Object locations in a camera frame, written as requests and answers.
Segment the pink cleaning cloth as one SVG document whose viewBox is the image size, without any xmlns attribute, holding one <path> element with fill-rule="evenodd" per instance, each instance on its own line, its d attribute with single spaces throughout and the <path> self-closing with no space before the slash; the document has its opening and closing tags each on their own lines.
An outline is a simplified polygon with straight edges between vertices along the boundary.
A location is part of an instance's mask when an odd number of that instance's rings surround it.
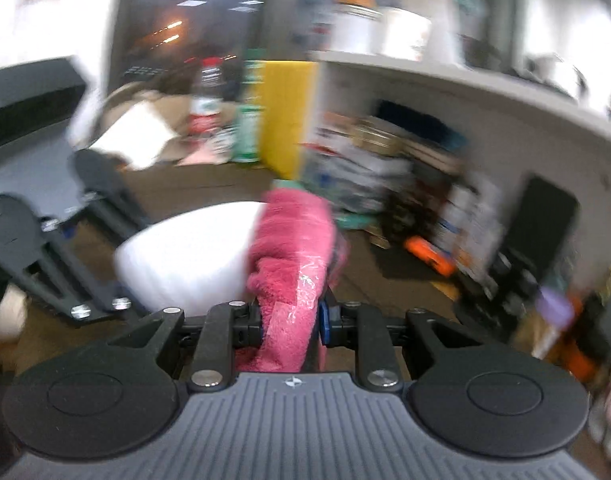
<svg viewBox="0 0 611 480">
<path fill-rule="evenodd" d="M 248 248 L 247 280 L 260 307 L 262 342 L 236 353 L 237 370 L 297 373 L 304 367 L 317 300 L 346 252 L 326 200 L 296 188 L 266 193 Z"/>
</svg>

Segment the white ceramic bowl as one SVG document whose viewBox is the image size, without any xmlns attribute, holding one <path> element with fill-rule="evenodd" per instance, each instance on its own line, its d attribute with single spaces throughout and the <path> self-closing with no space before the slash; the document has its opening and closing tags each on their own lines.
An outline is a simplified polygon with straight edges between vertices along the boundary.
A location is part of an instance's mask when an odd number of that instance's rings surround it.
<svg viewBox="0 0 611 480">
<path fill-rule="evenodd" d="M 202 207 L 162 220 L 116 250 L 117 278 L 149 312 L 168 307 L 205 315 L 248 297 L 248 247 L 261 202 Z"/>
</svg>

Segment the orange tool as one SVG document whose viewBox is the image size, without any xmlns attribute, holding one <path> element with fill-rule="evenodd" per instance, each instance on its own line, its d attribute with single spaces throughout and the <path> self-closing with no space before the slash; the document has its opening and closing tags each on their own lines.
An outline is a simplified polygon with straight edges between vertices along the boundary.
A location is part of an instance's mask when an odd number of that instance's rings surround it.
<svg viewBox="0 0 611 480">
<path fill-rule="evenodd" d="M 454 260 L 446 252 L 435 247 L 423 237 L 410 237 L 404 242 L 403 246 L 410 254 L 426 263 L 443 278 L 450 278 L 454 274 L 456 270 Z"/>
</svg>

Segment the clear plastic storage boxes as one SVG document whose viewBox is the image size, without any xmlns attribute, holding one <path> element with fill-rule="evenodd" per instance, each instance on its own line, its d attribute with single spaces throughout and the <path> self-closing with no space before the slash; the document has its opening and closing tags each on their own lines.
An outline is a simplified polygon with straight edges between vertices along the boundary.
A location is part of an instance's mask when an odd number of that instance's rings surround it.
<svg viewBox="0 0 611 480">
<path fill-rule="evenodd" d="M 300 184 L 330 203 L 342 229 L 363 230 L 389 198 L 431 174 L 406 151 L 407 142 L 409 135 L 390 122 L 326 112 L 302 144 Z"/>
</svg>

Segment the purple lidded container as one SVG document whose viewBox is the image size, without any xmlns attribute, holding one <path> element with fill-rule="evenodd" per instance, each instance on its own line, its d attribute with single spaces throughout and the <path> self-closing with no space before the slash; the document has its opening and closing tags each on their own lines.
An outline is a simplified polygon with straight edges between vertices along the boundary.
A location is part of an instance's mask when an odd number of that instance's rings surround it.
<svg viewBox="0 0 611 480">
<path fill-rule="evenodd" d="M 565 330 L 575 317 L 575 308 L 568 297 L 559 290 L 549 287 L 540 289 L 534 309 L 544 321 L 557 330 Z"/>
</svg>

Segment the green white box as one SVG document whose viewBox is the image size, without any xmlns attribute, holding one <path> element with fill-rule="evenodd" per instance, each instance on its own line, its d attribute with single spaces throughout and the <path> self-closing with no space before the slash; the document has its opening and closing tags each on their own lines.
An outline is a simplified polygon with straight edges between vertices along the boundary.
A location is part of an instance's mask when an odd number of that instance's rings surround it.
<svg viewBox="0 0 611 480">
<path fill-rule="evenodd" d="M 233 152 L 234 162 L 241 164 L 259 159 L 258 139 L 263 114 L 260 91 L 265 57 L 266 52 L 263 49 L 249 49 L 246 54 Z"/>
</svg>

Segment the red capped plastic bottle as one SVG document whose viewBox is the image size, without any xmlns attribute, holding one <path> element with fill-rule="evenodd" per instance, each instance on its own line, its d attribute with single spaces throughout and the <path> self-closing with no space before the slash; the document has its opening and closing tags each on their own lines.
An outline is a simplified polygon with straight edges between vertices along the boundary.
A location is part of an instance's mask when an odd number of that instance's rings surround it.
<svg viewBox="0 0 611 480">
<path fill-rule="evenodd" d="M 204 58 L 191 88 L 188 134 L 209 136 L 220 127 L 223 102 L 222 60 Z"/>
</svg>

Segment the black tablet panel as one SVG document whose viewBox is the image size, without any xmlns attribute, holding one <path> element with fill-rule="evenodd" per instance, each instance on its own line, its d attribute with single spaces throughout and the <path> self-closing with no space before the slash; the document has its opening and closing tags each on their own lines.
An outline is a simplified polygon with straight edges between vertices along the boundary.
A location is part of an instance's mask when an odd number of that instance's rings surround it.
<svg viewBox="0 0 611 480">
<path fill-rule="evenodd" d="M 513 266 L 542 281 L 575 227 L 579 209 L 573 194 L 530 174 L 499 251 Z"/>
</svg>

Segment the yellow box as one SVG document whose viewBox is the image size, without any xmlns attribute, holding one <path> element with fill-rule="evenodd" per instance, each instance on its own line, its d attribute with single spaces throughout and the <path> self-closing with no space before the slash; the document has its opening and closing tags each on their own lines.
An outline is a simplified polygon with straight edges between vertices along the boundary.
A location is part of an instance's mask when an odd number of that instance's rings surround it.
<svg viewBox="0 0 611 480">
<path fill-rule="evenodd" d="M 266 61 L 263 64 L 258 151 L 263 165 L 282 179 L 293 179 L 298 174 L 316 72 L 314 62 Z"/>
</svg>

